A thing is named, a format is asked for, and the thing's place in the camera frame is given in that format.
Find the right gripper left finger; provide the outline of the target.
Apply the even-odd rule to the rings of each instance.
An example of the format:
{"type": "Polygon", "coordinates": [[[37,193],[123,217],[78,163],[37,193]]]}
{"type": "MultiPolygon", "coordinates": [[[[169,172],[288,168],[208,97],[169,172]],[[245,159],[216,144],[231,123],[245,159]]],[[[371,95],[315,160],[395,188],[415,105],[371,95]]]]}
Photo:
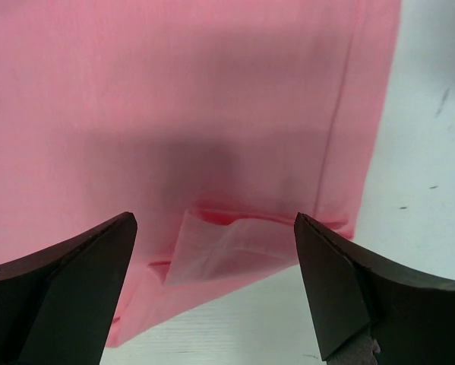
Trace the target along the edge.
{"type": "Polygon", "coordinates": [[[0,264],[0,364],[100,363],[136,234],[125,212],[0,264]]]}

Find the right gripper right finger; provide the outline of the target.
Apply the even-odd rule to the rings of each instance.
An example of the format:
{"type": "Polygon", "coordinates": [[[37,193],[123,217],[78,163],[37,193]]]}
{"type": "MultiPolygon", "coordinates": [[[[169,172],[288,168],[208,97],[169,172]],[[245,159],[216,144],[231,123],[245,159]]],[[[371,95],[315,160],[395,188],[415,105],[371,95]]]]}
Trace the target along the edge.
{"type": "Polygon", "coordinates": [[[455,364],[455,280],[391,261],[306,214],[294,230],[325,363],[455,364]]]}

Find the pink t shirt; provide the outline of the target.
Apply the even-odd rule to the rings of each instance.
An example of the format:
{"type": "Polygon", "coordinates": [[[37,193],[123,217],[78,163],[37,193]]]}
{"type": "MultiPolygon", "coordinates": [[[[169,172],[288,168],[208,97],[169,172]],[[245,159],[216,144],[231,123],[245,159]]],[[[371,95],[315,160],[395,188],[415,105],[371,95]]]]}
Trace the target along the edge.
{"type": "Polygon", "coordinates": [[[0,264],[124,211],[107,344],[352,238],[398,1],[0,1],[0,264]]]}

